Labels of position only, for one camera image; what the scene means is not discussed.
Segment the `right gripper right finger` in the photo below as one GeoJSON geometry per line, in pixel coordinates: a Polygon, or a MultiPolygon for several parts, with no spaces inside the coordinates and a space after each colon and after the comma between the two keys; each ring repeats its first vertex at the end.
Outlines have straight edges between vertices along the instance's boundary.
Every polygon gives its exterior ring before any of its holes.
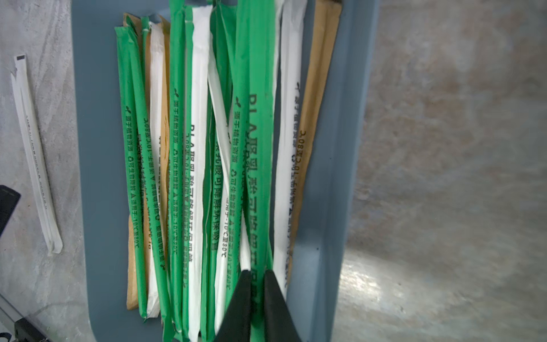
{"type": "Polygon", "coordinates": [[[267,342],[301,342],[272,270],[264,275],[264,324],[267,342]]]}

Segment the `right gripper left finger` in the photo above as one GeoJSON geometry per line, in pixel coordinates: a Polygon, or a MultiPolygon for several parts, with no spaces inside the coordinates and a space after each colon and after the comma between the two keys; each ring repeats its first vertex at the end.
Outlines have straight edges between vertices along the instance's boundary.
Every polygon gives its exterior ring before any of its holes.
{"type": "Polygon", "coordinates": [[[214,342],[250,342],[252,273],[242,271],[214,342]]]}

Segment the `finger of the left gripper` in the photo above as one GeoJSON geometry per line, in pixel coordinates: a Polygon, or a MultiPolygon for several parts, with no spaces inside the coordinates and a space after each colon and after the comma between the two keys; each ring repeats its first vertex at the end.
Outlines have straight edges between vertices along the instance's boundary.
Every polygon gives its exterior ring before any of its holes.
{"type": "Polygon", "coordinates": [[[3,234],[20,199],[21,194],[17,191],[6,185],[0,186],[0,235],[3,234]]]}

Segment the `blue plastic storage tray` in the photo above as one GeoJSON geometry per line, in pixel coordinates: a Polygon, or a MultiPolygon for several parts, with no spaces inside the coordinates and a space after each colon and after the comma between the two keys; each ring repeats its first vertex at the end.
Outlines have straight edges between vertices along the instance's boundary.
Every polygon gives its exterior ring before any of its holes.
{"type": "MultiPolygon", "coordinates": [[[[306,173],[287,304],[303,341],[331,341],[380,4],[345,1],[306,173]]],[[[167,1],[74,1],[75,98],[89,316],[97,341],[160,341],[126,308],[128,196],[115,27],[167,1]]]]}

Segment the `green straw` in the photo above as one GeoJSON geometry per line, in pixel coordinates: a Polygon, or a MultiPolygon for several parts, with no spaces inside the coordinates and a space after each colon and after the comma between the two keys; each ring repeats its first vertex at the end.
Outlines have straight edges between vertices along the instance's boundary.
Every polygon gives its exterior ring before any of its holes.
{"type": "Polygon", "coordinates": [[[140,155],[138,127],[135,109],[135,95],[131,76],[128,48],[128,27],[116,27],[118,53],[118,74],[121,92],[121,113],[125,148],[125,173],[128,189],[128,206],[132,220],[132,245],[134,247],[136,283],[138,290],[138,309],[143,319],[147,314],[147,276],[142,229],[142,193],[140,183],[140,155]]]}
{"type": "Polygon", "coordinates": [[[252,257],[251,341],[265,340],[264,276],[269,246],[274,122],[276,2],[249,1],[247,189],[252,257]]]}
{"type": "Polygon", "coordinates": [[[213,216],[214,216],[214,178],[215,178],[215,143],[216,143],[215,116],[211,99],[207,101],[207,135],[205,149],[205,179],[203,185],[204,218],[204,262],[202,275],[202,313],[200,332],[202,341],[214,340],[214,310],[215,310],[215,270],[213,262],[213,216]]]}
{"type": "Polygon", "coordinates": [[[182,166],[185,114],[184,2],[170,2],[170,193],[169,233],[175,338],[184,341],[182,315],[182,166]]]}
{"type": "Polygon", "coordinates": [[[244,193],[244,147],[249,101],[249,24],[250,1],[238,1],[234,58],[231,62],[233,83],[233,110],[231,164],[229,181],[229,254],[226,278],[226,304],[235,296],[241,272],[242,207],[244,193]]]}
{"type": "Polygon", "coordinates": [[[175,329],[172,326],[172,311],[168,291],[168,265],[166,263],[162,239],[158,187],[154,166],[155,158],[153,158],[152,154],[150,122],[145,100],[145,81],[135,27],[130,19],[126,19],[125,21],[126,26],[124,29],[128,32],[128,42],[130,44],[129,54],[137,111],[138,133],[141,138],[141,153],[145,175],[145,194],[147,198],[150,229],[152,232],[152,254],[154,256],[156,283],[160,300],[162,340],[172,341],[175,337],[175,329]]]}

